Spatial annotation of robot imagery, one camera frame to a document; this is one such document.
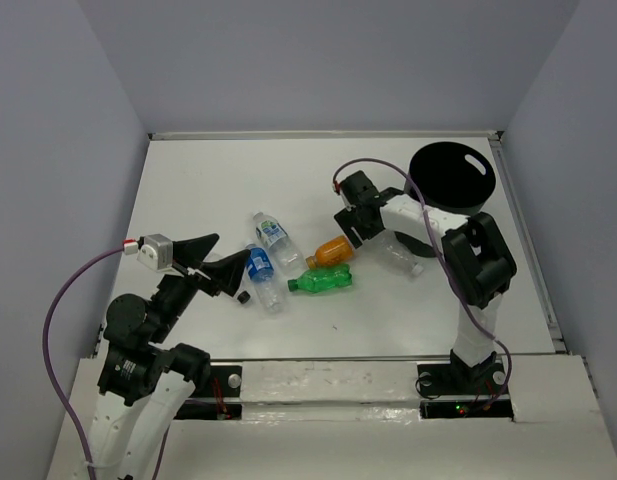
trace gray wall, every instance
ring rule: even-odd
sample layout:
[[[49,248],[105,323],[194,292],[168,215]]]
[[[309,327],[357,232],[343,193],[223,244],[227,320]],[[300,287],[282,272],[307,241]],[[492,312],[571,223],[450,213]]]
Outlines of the gray wall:
[[[41,357],[55,292],[118,245],[144,129],[74,0],[0,1],[0,479],[45,478],[63,410]],[[116,262],[71,291],[52,329],[68,387]]]
[[[568,346],[617,448],[617,0],[582,0],[504,137]]]
[[[576,0],[79,0],[151,132],[504,128]]]

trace black bucket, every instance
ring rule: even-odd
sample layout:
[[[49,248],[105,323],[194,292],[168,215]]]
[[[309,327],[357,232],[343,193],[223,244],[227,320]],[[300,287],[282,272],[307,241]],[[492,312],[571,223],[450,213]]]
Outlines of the black bucket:
[[[455,142],[426,145],[412,157],[408,173],[421,190],[426,205],[464,215],[479,212],[497,183],[486,157]],[[408,183],[404,192],[419,200]],[[423,243],[402,233],[397,233],[397,238],[415,255],[434,256],[428,241]]]

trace cable connector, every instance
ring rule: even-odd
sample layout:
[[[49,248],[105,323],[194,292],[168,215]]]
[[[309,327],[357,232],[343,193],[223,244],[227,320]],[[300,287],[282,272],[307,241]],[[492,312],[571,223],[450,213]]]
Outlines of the cable connector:
[[[134,238],[124,240],[124,255],[134,255],[139,251],[139,242]]]

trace green plastic bottle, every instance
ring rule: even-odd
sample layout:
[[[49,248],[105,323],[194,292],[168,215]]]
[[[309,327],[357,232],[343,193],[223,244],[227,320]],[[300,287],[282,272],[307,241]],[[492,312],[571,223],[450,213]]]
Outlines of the green plastic bottle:
[[[305,290],[310,293],[319,293],[331,288],[347,287],[352,285],[350,266],[342,263],[330,268],[307,270],[296,280],[288,280],[288,290]]]

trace orange plastic bottle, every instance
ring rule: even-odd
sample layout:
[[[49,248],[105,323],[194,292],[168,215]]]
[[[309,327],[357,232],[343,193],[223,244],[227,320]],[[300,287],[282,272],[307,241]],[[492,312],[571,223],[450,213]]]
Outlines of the orange plastic bottle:
[[[306,263],[311,270],[319,267],[332,267],[345,262],[355,254],[348,239],[341,235],[324,243],[317,249],[312,257],[306,258]]]

